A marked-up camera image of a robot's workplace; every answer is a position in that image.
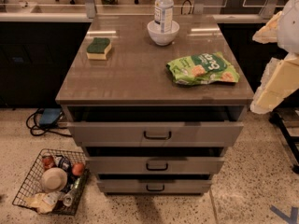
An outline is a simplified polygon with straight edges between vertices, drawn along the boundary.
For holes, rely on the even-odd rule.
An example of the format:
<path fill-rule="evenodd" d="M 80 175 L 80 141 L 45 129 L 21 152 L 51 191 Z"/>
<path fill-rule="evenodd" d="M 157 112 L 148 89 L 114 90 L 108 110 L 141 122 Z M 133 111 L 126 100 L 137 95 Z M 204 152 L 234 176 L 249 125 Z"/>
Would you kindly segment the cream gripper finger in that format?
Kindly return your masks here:
<path fill-rule="evenodd" d="M 289 53 L 283 60 L 272 58 L 266 65 L 250 111 L 266 114 L 299 89 L 299 56 Z"/>
<path fill-rule="evenodd" d="M 282 12 L 275 14 L 261 29 L 252 37 L 258 43 L 276 43 L 278 41 L 278 22 Z"/>

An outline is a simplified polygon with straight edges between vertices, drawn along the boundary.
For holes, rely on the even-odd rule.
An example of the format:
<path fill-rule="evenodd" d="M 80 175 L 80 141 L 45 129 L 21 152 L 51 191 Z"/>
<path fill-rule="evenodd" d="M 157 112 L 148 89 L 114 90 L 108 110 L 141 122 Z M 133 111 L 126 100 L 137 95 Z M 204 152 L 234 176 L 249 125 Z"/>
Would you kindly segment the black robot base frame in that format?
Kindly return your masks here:
<path fill-rule="evenodd" d="M 299 127 L 298 109 L 294 107 L 275 109 L 271 112 L 269 121 L 280 129 L 296 160 L 296 164 L 292 166 L 292 170 L 296 174 L 299 174 L 299 135 L 291 134 L 291 128 Z"/>

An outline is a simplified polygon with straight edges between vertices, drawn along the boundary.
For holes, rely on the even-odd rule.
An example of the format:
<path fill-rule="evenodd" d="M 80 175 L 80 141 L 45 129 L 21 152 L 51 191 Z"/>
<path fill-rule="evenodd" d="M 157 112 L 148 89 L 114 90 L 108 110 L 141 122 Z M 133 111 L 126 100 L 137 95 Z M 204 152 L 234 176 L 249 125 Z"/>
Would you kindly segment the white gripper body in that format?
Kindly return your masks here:
<path fill-rule="evenodd" d="M 278 46 L 299 53 L 299 0 L 289 0 L 278 21 Z"/>

